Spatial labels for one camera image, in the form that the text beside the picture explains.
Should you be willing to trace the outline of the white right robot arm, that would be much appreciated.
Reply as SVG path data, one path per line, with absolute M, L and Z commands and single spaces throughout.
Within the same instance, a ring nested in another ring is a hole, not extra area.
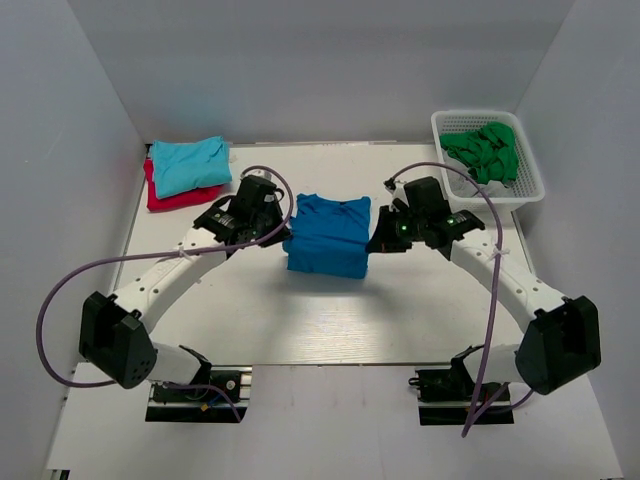
M 523 333 L 518 344 L 469 347 L 454 356 L 440 387 L 472 393 L 478 377 L 523 383 L 547 395 L 601 363 L 598 310 L 585 296 L 569 298 L 499 254 L 485 224 L 467 210 L 451 211 L 439 182 L 423 177 L 402 186 L 387 180 L 390 204 L 380 207 L 369 253 L 404 253 L 415 243 L 438 251 L 473 276 L 509 312 Z

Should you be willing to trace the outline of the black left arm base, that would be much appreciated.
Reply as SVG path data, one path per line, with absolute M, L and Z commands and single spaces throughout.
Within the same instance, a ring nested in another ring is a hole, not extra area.
M 252 368 L 218 367 L 209 374 L 209 387 L 151 387 L 145 421 L 150 423 L 235 424 L 249 407 Z

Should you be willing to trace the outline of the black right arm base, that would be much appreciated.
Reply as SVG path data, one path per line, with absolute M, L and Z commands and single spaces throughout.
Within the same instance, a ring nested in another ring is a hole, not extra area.
M 408 380 L 409 387 L 417 394 L 419 424 L 421 426 L 463 426 L 465 424 L 471 393 L 451 389 L 450 371 L 445 368 L 419 369 Z M 476 425 L 510 425 L 514 423 L 509 390 L 505 390 L 475 421 Z

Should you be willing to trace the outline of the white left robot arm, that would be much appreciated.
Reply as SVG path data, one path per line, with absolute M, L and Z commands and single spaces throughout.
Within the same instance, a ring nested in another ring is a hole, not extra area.
M 109 296 L 93 293 L 82 309 L 81 356 L 125 389 L 148 381 L 194 389 L 209 381 L 211 364 L 197 351 L 152 340 L 167 310 L 208 272 L 247 244 L 262 248 L 290 232 L 279 202 L 290 194 L 272 172 L 251 168 L 237 192 L 214 202 L 169 254 Z

